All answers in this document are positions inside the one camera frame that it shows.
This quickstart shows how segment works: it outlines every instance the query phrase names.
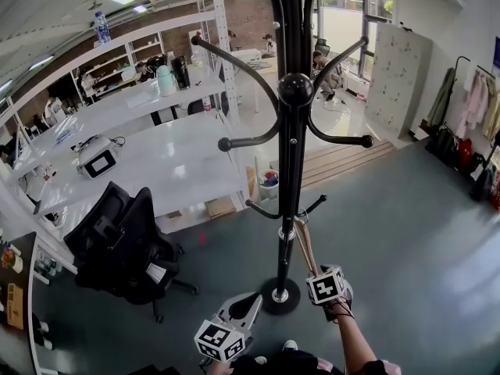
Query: white cabinet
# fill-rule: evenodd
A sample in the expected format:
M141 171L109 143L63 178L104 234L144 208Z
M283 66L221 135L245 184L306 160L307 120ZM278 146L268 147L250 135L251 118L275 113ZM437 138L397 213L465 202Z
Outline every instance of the white cabinet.
M379 23L366 117L398 137L407 132L420 102L431 53L430 39Z

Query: wooden platform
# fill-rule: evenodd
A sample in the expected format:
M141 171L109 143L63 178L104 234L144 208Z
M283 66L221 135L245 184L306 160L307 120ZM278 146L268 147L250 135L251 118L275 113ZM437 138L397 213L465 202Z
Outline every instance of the wooden platform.
M388 141L375 141L371 148L351 145L331 145L305 154L302 187L331 179L341 173L353 170L394 149ZM270 163L273 170L279 170L278 161Z

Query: gray floor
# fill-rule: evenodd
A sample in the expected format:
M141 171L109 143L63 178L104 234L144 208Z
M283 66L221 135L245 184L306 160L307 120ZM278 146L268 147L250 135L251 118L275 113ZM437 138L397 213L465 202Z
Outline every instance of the gray floor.
M316 259L342 265L363 333L403 373L491 374L500 361L497 215L472 202L468 187L413 145L303 193L303 205L327 193L309 222ZM51 287L37 282L34 308L55 330L56 347L41 364L92 375L124 375L150 363L201 373L196 330L225 299L275 275L278 226L245 210L175 234L187 251L180 279L202 293L169 291L162 325L150 305L79 289L70 277ZM302 289L301 303L289 316L260 315L252 354L269 355L293 338L342 367L338 329L309 303L306 276L296 248L291 277Z

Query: black coat rack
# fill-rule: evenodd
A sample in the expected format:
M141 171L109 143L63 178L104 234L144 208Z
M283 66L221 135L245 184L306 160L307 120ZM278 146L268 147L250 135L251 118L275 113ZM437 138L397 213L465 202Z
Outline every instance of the black coat rack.
M271 314L282 315L291 312L300 300L298 285L288 279L288 268L295 238L294 218L309 215L326 195L299 212L302 167L304 163L305 132L308 127L319 139L340 145L361 145L369 148L373 139L369 135L362 137L330 136L321 132L313 123L311 105L321 82L327 74L350 54L368 44L368 38L362 37L350 48L332 59L312 82L310 80L313 67L313 35L312 8L314 0L271 0L276 30L277 62L278 62L278 95L268 83L250 66L234 58L231 54L204 41L199 36L191 39L193 45L200 45L206 50L235 65L251 76L266 92L277 115L274 125L263 135L242 139L219 140L219 149L229 152L232 148L260 145L279 133L280 183L279 209L273 214L247 201L266 218L277 220L282 218L279 229L279 251L277 277L269 279L262 286L262 308Z

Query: ceiling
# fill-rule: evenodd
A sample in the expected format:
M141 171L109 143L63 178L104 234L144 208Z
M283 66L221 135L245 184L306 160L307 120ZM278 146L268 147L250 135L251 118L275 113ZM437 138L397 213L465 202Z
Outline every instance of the ceiling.
M109 0L0 0L0 85L13 79L11 93L41 67L29 67L49 55L58 55L75 45L85 34L91 34L94 14L131 20L137 14L132 8L139 3L162 7L171 0L136 0L122 6Z

